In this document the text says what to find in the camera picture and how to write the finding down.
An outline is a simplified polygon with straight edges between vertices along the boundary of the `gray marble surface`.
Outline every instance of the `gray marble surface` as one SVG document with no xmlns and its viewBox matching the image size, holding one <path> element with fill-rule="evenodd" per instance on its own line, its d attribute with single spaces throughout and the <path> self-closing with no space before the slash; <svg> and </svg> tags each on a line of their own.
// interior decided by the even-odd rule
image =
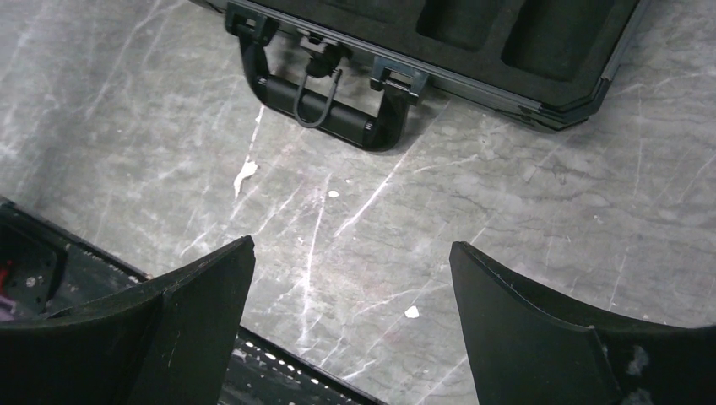
<svg viewBox="0 0 716 405">
<path fill-rule="evenodd" d="M 655 1 L 580 127 L 537 134 L 436 92 L 385 154 L 262 109 L 221 17 L 191 3 L 0 10 L 0 193 L 152 274 L 253 235 L 243 325 L 385 401 L 477 402 L 454 240 L 610 311 L 716 322 L 712 1 Z M 302 57 L 288 45 L 274 60 Z M 350 71 L 343 100 L 375 109 Z"/>
</svg>

